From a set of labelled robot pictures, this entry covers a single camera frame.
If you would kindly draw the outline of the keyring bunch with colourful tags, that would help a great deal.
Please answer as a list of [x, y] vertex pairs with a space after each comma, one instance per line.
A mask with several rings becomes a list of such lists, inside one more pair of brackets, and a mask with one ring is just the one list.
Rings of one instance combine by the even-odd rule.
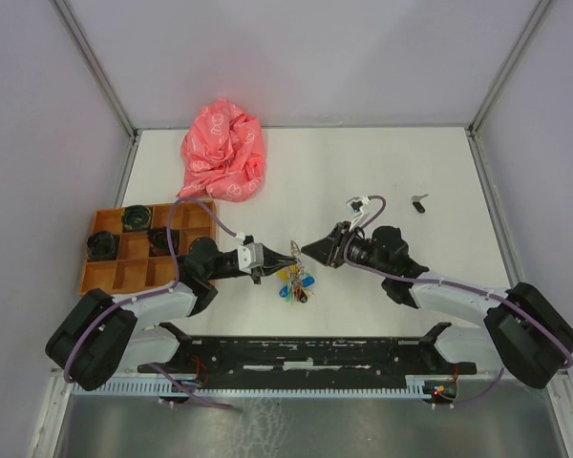
[[315, 278], [301, 263], [301, 250], [295, 240], [290, 242], [290, 252], [296, 263], [278, 272], [278, 277], [284, 282], [279, 297], [288, 302], [306, 303], [310, 297], [309, 288], [315, 283]]

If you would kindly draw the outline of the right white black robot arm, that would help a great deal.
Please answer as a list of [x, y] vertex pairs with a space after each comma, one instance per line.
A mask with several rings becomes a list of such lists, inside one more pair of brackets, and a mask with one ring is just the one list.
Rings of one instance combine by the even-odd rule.
[[525, 385], [544, 388], [573, 364], [573, 328], [537, 287], [521, 281], [493, 289], [445, 278], [410, 257], [396, 227], [379, 226], [367, 237], [340, 222], [302, 252], [327, 267], [346, 264], [382, 277], [382, 289], [397, 304], [465, 321], [420, 347], [420, 364], [429, 372], [452, 363], [502, 367]]

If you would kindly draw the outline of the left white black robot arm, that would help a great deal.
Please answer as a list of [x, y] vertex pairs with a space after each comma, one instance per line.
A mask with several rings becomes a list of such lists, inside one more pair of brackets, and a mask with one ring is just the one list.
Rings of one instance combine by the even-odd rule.
[[128, 368], [163, 364], [183, 371], [192, 349], [171, 324], [174, 319], [204, 311], [218, 294], [216, 280], [250, 277], [260, 283], [297, 260], [252, 238], [222, 252], [213, 239], [202, 237], [175, 262], [177, 275], [163, 286], [116, 296], [96, 288], [80, 298], [45, 346], [67, 382], [93, 391]]

